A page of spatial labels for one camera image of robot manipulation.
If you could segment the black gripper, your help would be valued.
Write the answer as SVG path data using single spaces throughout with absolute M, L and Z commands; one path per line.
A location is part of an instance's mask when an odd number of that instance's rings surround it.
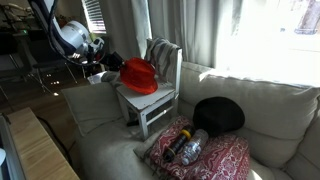
M 105 55 L 100 63 L 105 65 L 109 71 L 117 72 L 124 65 L 124 59 L 117 52 L 113 52 Z

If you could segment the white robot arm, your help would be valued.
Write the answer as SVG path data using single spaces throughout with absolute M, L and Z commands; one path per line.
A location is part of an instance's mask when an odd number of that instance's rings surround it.
M 102 38 L 91 40 L 88 29 L 78 21 L 72 20 L 60 27 L 55 17 L 58 0 L 28 0 L 28 3 L 50 47 L 67 62 L 82 67 L 102 64 L 111 71 L 119 71 L 124 66 L 124 60 L 116 52 L 109 54 L 104 50 Z

